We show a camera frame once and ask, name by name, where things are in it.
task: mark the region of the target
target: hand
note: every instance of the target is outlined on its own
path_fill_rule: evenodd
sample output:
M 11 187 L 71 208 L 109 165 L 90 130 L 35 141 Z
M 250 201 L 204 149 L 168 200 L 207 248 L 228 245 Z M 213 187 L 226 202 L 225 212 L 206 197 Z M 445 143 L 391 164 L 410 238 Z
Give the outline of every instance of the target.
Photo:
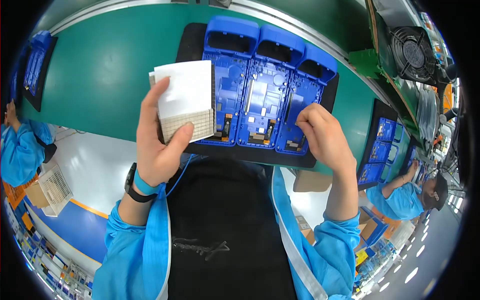
M 8 124 L 14 124 L 18 122 L 17 110 L 13 101 L 7 104 L 7 112 L 5 113 L 5 119 Z
M 168 146 L 158 139 L 158 98 L 168 88 L 170 78 L 156 83 L 142 101 L 137 128 L 137 170 L 140 178 L 155 187 L 168 181 L 180 165 L 180 155 L 193 135 L 193 124 L 188 122 L 177 130 Z
M 415 175 L 415 172 L 417 172 L 418 168 L 419 168 L 419 161 L 416 159 L 412 160 L 412 164 L 408 168 L 408 174 L 412 175 L 413 177 L 413 175 Z
M 297 126 L 308 140 L 313 156 L 333 172 L 357 167 L 340 123 L 323 106 L 308 105 L 297 117 Z

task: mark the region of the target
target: right hand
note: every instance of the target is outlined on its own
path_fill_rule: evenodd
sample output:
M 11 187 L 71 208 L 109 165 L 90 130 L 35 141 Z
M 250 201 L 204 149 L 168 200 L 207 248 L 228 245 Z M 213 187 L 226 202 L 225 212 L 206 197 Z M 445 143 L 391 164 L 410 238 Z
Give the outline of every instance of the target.
M 419 161 L 414 159 L 412 160 L 412 164 L 408 168 L 408 174 L 410 175 L 415 175 L 415 172 L 417 172 L 417 169 L 419 168 Z
M 323 106 L 308 105 L 297 117 L 297 126 L 308 140 L 313 156 L 333 172 L 352 169 L 357 161 L 353 157 L 340 123 Z
M 18 122 L 17 110 L 13 101 L 7 104 L 7 112 L 5 113 L 5 119 L 8 124 Z

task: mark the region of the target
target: blue anti-static wrist strap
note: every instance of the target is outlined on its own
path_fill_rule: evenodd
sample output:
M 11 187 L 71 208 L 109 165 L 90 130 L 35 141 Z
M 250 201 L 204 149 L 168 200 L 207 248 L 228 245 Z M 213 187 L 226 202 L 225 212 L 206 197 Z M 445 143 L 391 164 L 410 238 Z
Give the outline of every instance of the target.
M 161 183 L 155 187 L 151 187 L 150 185 L 148 185 L 148 183 L 146 183 L 145 181 L 143 181 L 143 179 L 140 178 L 140 175 L 138 175 L 138 169 L 135 170 L 133 182 L 135 182 L 137 188 L 145 195 L 158 194 L 162 188 L 165 190 L 166 186 L 166 184 Z

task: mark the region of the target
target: white floor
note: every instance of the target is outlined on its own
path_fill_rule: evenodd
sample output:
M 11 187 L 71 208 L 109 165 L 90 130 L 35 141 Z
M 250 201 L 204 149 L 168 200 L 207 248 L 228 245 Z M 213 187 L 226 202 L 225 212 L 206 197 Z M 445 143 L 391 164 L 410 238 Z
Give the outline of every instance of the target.
M 73 198 L 108 215 L 123 196 L 125 177 L 132 162 L 136 161 L 135 143 L 57 127 L 55 144 L 58 149 L 52 161 L 59 165 Z M 326 192 L 293 192 L 294 175 L 285 168 L 281 170 L 295 215 L 303 215 L 314 228 L 323 221 L 330 189 Z M 39 220 L 34 221 L 39 223 L 38 231 L 79 266 L 92 273 L 99 267 Z

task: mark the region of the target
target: black watch strap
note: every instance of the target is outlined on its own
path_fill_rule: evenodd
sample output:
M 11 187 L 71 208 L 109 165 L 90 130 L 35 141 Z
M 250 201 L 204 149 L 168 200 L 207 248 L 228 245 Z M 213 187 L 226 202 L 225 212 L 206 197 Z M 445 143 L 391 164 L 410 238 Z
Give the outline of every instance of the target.
M 134 199 L 136 202 L 140 202 L 140 203 L 145 203 L 145 202 L 148 202 L 150 200 L 155 199 L 158 196 L 158 194 L 151 194 L 151 195 L 143 196 L 143 195 L 140 195 L 139 193 L 137 193 L 132 188 L 133 178 L 134 178 L 136 170 L 137 170 L 137 163 L 133 163 L 132 166 L 130 167 L 130 171 L 127 174 L 127 179 L 125 180 L 125 192 L 132 199 Z
M 150 200 L 153 200 L 155 199 L 158 194 L 151 194 L 151 195 L 148 195 L 148 196 L 143 196 L 143 195 L 140 195 L 138 194 L 131 186 L 130 188 L 128 189 L 128 192 L 127 194 L 132 198 L 134 199 L 136 202 L 141 202 L 141 203 L 145 203 L 145 202 L 148 202 Z

